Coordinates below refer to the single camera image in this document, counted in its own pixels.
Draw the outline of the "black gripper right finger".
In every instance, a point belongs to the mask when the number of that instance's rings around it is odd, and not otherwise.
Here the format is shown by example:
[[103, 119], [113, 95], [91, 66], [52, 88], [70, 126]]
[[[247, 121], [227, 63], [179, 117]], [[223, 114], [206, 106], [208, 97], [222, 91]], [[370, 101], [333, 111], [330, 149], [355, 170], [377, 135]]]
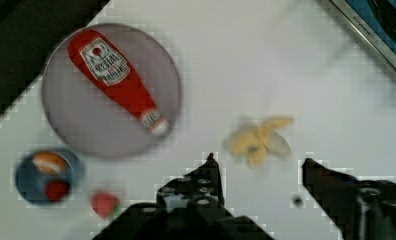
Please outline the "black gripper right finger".
[[359, 180], [311, 158], [302, 165], [302, 182], [343, 240], [396, 240], [396, 183]]

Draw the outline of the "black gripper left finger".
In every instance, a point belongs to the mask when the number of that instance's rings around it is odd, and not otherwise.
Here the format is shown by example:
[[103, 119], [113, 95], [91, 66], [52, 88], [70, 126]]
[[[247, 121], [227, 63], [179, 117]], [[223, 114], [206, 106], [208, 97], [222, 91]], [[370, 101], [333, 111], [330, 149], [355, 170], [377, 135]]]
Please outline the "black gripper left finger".
[[169, 181], [156, 201], [134, 204], [93, 240], [274, 240], [253, 220], [224, 207], [213, 154], [195, 170]]

